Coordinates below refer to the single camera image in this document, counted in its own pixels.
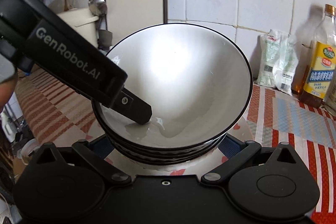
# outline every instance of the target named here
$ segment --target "oil bottle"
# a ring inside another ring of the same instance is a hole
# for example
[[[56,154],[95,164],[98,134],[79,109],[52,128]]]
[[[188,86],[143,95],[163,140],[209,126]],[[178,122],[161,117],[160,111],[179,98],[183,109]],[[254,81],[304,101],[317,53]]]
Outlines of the oil bottle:
[[[299,97],[301,102],[316,108],[320,107],[335,70],[335,14],[336,8],[326,4],[324,18],[315,31],[310,68]]]
[[[303,73],[303,77],[301,79],[300,82],[296,83],[295,86],[293,87],[293,92],[295,94],[297,94],[298,96],[300,96],[303,92],[303,86],[305,85],[306,82],[306,78],[309,72],[309,68],[310,68],[310,60],[311,60],[311,49],[312,47],[307,46],[305,44],[301,44],[302,47],[305,47],[305,49],[301,48],[301,57],[300,58],[305,58],[305,70]]]

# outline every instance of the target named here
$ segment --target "plastic bag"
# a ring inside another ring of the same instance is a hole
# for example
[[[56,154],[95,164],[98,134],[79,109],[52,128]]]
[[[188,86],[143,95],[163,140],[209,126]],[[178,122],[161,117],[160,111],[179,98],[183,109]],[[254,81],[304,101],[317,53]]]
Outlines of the plastic bag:
[[[295,36],[271,30],[260,36],[261,62],[257,84],[292,95],[291,86],[300,59]]]

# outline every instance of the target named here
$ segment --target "round black pad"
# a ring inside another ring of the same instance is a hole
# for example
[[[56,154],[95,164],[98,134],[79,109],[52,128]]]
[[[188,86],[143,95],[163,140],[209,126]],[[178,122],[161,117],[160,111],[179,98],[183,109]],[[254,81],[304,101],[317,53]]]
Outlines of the round black pad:
[[[14,188],[14,199],[20,214],[36,222],[78,219],[97,205],[105,190],[96,173],[66,163],[36,165],[23,175]]]
[[[279,175],[264,176],[257,181],[257,186],[262,193],[274,198],[289,196],[296,189],[294,181]]]
[[[238,207],[257,218],[301,218],[316,205],[319,189],[309,173],[295,167],[282,162],[242,169],[231,177],[229,194]]]

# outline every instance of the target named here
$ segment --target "bottle cap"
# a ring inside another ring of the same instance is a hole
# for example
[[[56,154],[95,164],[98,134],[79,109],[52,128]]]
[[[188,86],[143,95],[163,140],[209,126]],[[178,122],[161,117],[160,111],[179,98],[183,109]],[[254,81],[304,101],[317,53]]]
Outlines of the bottle cap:
[[[325,5],[325,9],[324,9],[325,12],[335,16],[336,15],[336,8],[330,4],[326,4]]]

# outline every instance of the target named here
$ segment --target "screw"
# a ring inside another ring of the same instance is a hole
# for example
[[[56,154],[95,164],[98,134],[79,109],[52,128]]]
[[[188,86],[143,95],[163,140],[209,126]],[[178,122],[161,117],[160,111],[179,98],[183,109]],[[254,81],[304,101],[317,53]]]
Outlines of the screw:
[[[128,179],[128,175],[126,175],[124,173],[115,173],[115,174],[112,175],[111,178],[115,181],[125,181],[125,180]]]
[[[171,182],[169,181],[169,180],[164,180],[163,182],[161,182],[162,183],[162,185],[165,185],[165,186],[167,186],[167,185],[170,185],[171,184]]]
[[[207,173],[204,175],[204,178],[208,181],[217,181],[221,179],[221,175],[217,173]]]
[[[123,103],[123,105],[126,105],[128,103],[128,98],[127,97],[122,98],[121,102]]]

